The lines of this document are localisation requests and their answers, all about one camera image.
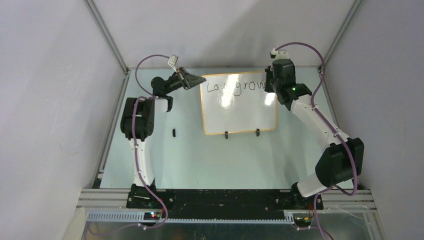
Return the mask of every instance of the gray wall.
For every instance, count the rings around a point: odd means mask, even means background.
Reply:
[[[123,74],[82,0],[2,1],[0,239],[60,239]]]
[[[179,66],[247,67],[270,64],[284,43],[308,42],[326,52],[354,0],[97,0],[123,59],[175,54]],[[306,47],[291,46],[297,66],[317,66]],[[142,68],[162,67],[151,58]]]
[[[424,1],[364,1],[328,65],[341,127],[365,143],[360,182],[389,239],[422,239]]]

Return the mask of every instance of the purple cable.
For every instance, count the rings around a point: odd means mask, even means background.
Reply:
[[[150,96],[152,96],[152,97],[154,97],[154,98],[156,98],[156,96],[153,96],[153,94],[151,94],[149,91],[147,91],[141,84],[140,84],[140,82],[139,82],[139,78],[137,77],[137,71],[139,70],[139,67],[140,67],[140,65],[144,62],[144,61],[146,61],[147,59],[149,59],[149,58],[153,58],[153,57],[163,57],[163,58],[166,58],[166,59],[169,59],[170,57],[169,56],[166,56],[166,55],[162,55],[162,54],[153,54],[153,55],[150,55],[150,56],[147,56],[147,57],[145,57],[145,58],[143,58],[143,60],[141,60],[139,63],[138,63],[138,65],[137,65],[137,67],[135,68],[135,80],[137,81],[137,84],[140,86],[140,88],[141,89],[143,89],[143,91],[145,91],[148,95],[150,95]]]
[[[318,84],[318,86],[315,88],[315,90],[312,93],[312,96],[310,98],[310,105],[312,106],[312,110],[315,111],[319,115],[319,117],[324,121],[324,123],[330,128],[330,130],[332,131],[332,133],[334,134],[334,136],[341,142],[341,144],[343,145],[344,149],[347,152],[347,155],[348,155],[349,161],[350,161],[350,165],[352,167],[353,190],[352,190],[352,192],[347,192],[344,189],[342,189],[341,187],[339,187],[338,185],[335,185],[335,187],[338,188],[342,193],[344,193],[344,194],[346,194],[348,196],[353,196],[353,195],[355,195],[357,193],[357,190],[358,190],[358,173],[357,173],[357,168],[355,166],[355,160],[354,160],[354,157],[352,155],[352,152],[349,149],[348,145],[343,140],[343,138],[340,136],[340,134],[338,134],[337,130],[333,127],[333,125],[327,120],[327,118],[320,112],[320,110],[318,108],[315,108],[315,106],[316,106],[315,105],[315,95],[317,94],[317,92],[320,89],[320,87],[323,85],[323,83],[324,83],[324,77],[325,77],[325,74],[326,74],[326,63],[324,62],[324,58],[321,55],[321,53],[315,47],[313,47],[313,46],[311,46],[309,44],[303,43],[303,42],[289,42],[289,43],[286,43],[286,44],[283,44],[283,45],[277,47],[275,50],[278,51],[278,50],[280,50],[280,49],[282,49],[282,48],[284,48],[286,46],[289,46],[289,45],[301,45],[301,46],[308,47],[308,48],[312,49],[318,55],[319,59],[321,60],[322,75],[319,78],[319,84]],[[333,188],[333,186],[330,186],[329,188],[327,188],[327,189],[325,189],[325,190],[323,190],[321,192],[318,192],[315,195],[315,198],[313,200],[313,210],[315,211],[316,223],[318,225],[318,229],[321,232],[321,235],[322,235],[322,238],[323,239],[327,239],[326,236],[324,235],[324,232],[326,232],[326,231],[321,228],[320,221],[318,220],[317,199],[318,199],[318,196],[320,194],[323,194],[323,193],[331,190],[332,188]]]

